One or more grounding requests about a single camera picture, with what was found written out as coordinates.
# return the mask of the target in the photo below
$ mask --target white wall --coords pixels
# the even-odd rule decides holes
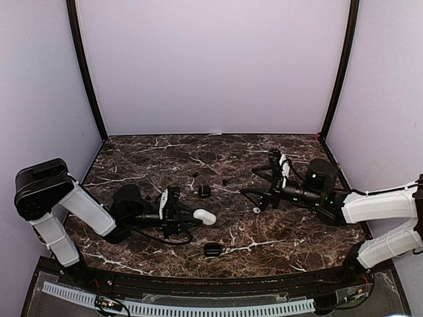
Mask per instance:
[[[319,132],[349,3],[78,1],[109,134]]]
[[[395,187],[423,173],[423,2],[365,0],[328,144],[351,185]],[[379,235],[404,220],[371,223]],[[423,315],[423,256],[395,260]]]
[[[61,157],[81,179],[101,141],[66,1],[1,1],[0,47],[0,310],[19,316],[38,257],[46,252],[13,205],[15,175]]]

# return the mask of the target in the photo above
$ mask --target marble surface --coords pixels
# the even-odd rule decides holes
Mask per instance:
[[[73,215],[66,221],[66,230],[89,266],[124,273],[238,278],[340,265],[351,245],[364,240],[360,225],[328,227],[306,209],[284,202],[277,210],[255,214],[252,203],[238,193],[241,188],[268,187],[251,168],[267,164],[267,151],[273,148],[286,153],[301,173],[311,159],[326,158],[311,135],[111,137],[85,182],[99,201],[110,206],[112,194],[124,184],[137,184],[143,197],[156,197],[168,185],[179,186],[182,202],[212,211],[217,222],[193,229],[194,241],[185,246],[163,245],[137,233],[111,245]],[[206,184],[212,195],[200,199],[198,186]],[[158,230],[148,232],[163,237]],[[206,258],[203,246],[207,242],[223,244],[224,253]]]

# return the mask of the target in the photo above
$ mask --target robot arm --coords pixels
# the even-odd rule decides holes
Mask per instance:
[[[423,176],[418,182],[373,193],[339,192],[335,190],[338,169],[325,160],[312,160],[302,182],[288,178],[289,159],[278,150],[269,152],[270,165],[253,168],[253,172],[271,183],[266,192],[243,189],[241,193],[254,204],[254,212],[264,211],[270,204],[289,201],[310,209],[330,226],[360,221],[408,218],[403,225],[379,238],[355,245],[344,261],[355,270],[369,269],[376,264],[423,247]]]
[[[69,175],[60,158],[21,170],[16,177],[16,191],[19,215],[32,225],[66,272],[82,285],[89,283],[83,256],[52,208],[56,205],[66,208],[111,243],[118,243],[130,234],[117,226],[108,211]]]
[[[388,218],[409,219],[401,226],[360,245],[352,256],[356,257],[364,269],[407,251],[423,248],[423,209],[420,206],[423,191],[419,186],[421,180],[422,176],[417,183],[409,183],[398,190],[383,190],[380,194],[351,193],[346,196],[341,208],[347,223]]]
[[[136,185],[123,186],[113,195],[112,208],[108,210],[79,185],[60,158],[21,170],[15,183],[19,215],[32,225],[64,270],[80,284],[89,283],[87,267],[82,254],[52,213],[56,205],[66,208],[113,244],[130,237],[131,229],[159,227],[168,238],[188,232],[189,228],[216,222],[212,213],[194,210],[179,202],[179,188],[172,187],[162,193],[159,208],[154,208],[141,198]],[[190,240],[179,244],[189,243],[192,235],[189,232],[188,235]]]

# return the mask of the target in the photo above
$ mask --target black base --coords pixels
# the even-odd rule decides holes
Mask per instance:
[[[392,261],[386,261],[377,265],[374,268],[374,272],[386,271],[387,269],[392,271],[404,311],[406,314],[411,314]],[[60,274],[60,270],[61,267],[55,260],[45,257],[40,258],[26,295],[22,317],[26,316],[39,272],[43,271],[57,275],[60,283],[75,286],[66,275]],[[337,289],[344,287],[341,284],[322,285],[313,283],[318,280],[336,280],[342,271],[341,267],[315,272],[287,274],[271,278],[257,277],[252,279],[177,279],[115,273],[100,269],[89,269],[89,271],[99,282],[101,293],[112,295],[122,300],[126,297],[142,299],[147,294],[182,297],[241,297],[288,293],[291,298],[307,297],[308,299],[315,299],[316,302],[325,303],[333,297]],[[361,284],[361,281],[354,283],[354,285]]]

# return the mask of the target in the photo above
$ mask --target cable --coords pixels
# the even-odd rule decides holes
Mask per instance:
[[[183,245],[185,245],[185,244],[189,244],[189,243],[191,243],[191,242],[192,242],[192,240],[194,239],[194,236],[191,234],[191,232],[189,231],[189,229],[192,229],[192,228],[195,228],[195,227],[197,227],[197,226],[200,226],[201,224],[200,224],[200,223],[198,223],[198,224],[195,224],[195,225],[193,225],[193,226],[191,226],[191,227],[188,227],[188,226],[186,225],[185,220],[184,220],[184,219],[183,219],[183,217],[182,217],[182,214],[181,214],[181,212],[180,212],[180,210],[179,210],[178,206],[176,205],[175,201],[173,200],[173,198],[171,198],[171,197],[170,197],[169,199],[170,199],[170,202],[171,202],[172,206],[174,207],[174,210],[176,211],[176,215],[178,216],[179,221],[180,221],[180,224],[181,224],[181,227],[182,227],[182,229],[183,229],[180,233],[186,233],[186,235],[187,235],[187,237],[188,237],[188,240],[186,240],[186,241],[182,241],[182,242],[171,242],[171,241],[166,241],[166,240],[163,240],[163,239],[157,238],[156,236],[152,236],[152,235],[150,235],[150,234],[147,234],[147,233],[145,233],[145,232],[142,232],[142,231],[141,231],[139,228],[137,228],[137,227],[130,227],[130,228],[131,228],[132,230],[134,230],[135,232],[139,233],[140,235],[145,236],[146,238],[150,238],[150,239],[152,239],[152,240],[154,240],[154,241],[161,242],[161,243],[163,243],[163,244],[168,244],[168,245],[171,245],[171,246],[183,246]]]
[[[396,192],[398,190],[405,190],[406,188],[414,188],[418,186],[418,182],[416,182],[415,184],[412,184],[410,186],[403,186],[403,187],[397,187],[397,188],[391,188],[390,190],[379,190],[377,192],[362,192],[360,190],[356,190],[356,189],[351,189],[351,190],[345,190],[343,188],[335,188],[336,191],[339,192],[350,192],[350,193],[356,193],[358,195],[362,195],[362,196],[374,196],[374,195],[380,195],[380,194],[386,194],[386,193],[391,193],[391,192]]]
[[[63,274],[65,274],[65,276],[67,277],[67,279],[68,279],[68,280],[70,280],[70,282],[72,282],[72,284],[74,284],[74,285],[75,285],[76,287],[78,287],[79,289],[82,289],[82,290],[84,290],[84,291],[86,291],[86,292],[88,292],[88,293],[91,293],[91,294],[95,294],[96,296],[102,296],[102,297],[104,297],[104,298],[106,298],[106,299],[110,299],[110,300],[113,300],[113,301],[117,302],[117,303],[118,303],[118,304],[120,304],[120,305],[123,307],[123,309],[126,311],[126,313],[128,314],[128,317],[131,317],[131,312],[130,312],[130,310],[128,309],[128,307],[126,307],[126,306],[125,306],[125,304],[124,304],[123,302],[121,302],[120,300],[115,299],[115,298],[113,298],[113,297],[110,297],[110,296],[107,296],[107,295],[104,295],[104,294],[100,293],[100,285],[98,284],[98,281],[97,281],[96,279],[93,279],[93,281],[96,283],[96,289],[97,289],[97,292],[94,292],[94,291],[91,291],[91,290],[89,290],[89,289],[86,289],[86,288],[84,288],[84,287],[82,287],[82,286],[80,286],[80,285],[76,284],[76,283],[72,280],[72,278],[70,278],[70,276],[68,276],[68,274],[67,274],[64,270],[62,270],[62,272],[63,272]]]
[[[358,304],[354,305],[354,306],[349,306],[349,307],[339,307],[342,304],[346,304],[348,303],[348,301],[356,296],[359,296],[360,294],[356,294],[356,292],[354,292],[354,294],[348,295],[347,297],[344,297],[344,300],[332,305],[332,306],[328,306],[328,307],[315,307],[316,310],[348,310],[348,309],[353,309],[353,308],[357,308],[359,306],[361,306],[369,297],[370,295],[373,293],[373,290],[375,288],[375,275],[373,274],[373,286],[370,287],[370,283],[367,280],[367,278],[365,277],[365,275],[362,275],[362,279],[365,281],[365,287],[364,287],[364,291],[367,287],[369,287],[369,293],[364,297],[364,300],[362,300],[361,302],[359,302]]]
[[[131,229],[132,229],[132,230],[134,230],[135,232],[139,233],[140,235],[142,235],[142,236],[146,237],[146,238],[152,239],[152,240],[157,241],[157,242],[161,242],[161,243],[163,243],[163,244],[168,244],[168,245],[170,245],[170,246],[183,246],[183,245],[185,245],[185,244],[189,244],[189,243],[191,243],[191,242],[192,242],[192,240],[194,239],[194,236],[192,236],[191,232],[189,232],[189,231],[186,231],[187,236],[188,236],[188,240],[186,240],[186,241],[182,241],[182,242],[171,242],[171,241],[166,241],[166,240],[163,240],[163,239],[157,238],[157,237],[152,236],[152,235],[150,235],[150,234],[147,234],[147,233],[145,233],[145,232],[142,232],[142,231],[141,231],[141,230],[139,230],[137,227],[131,227]]]

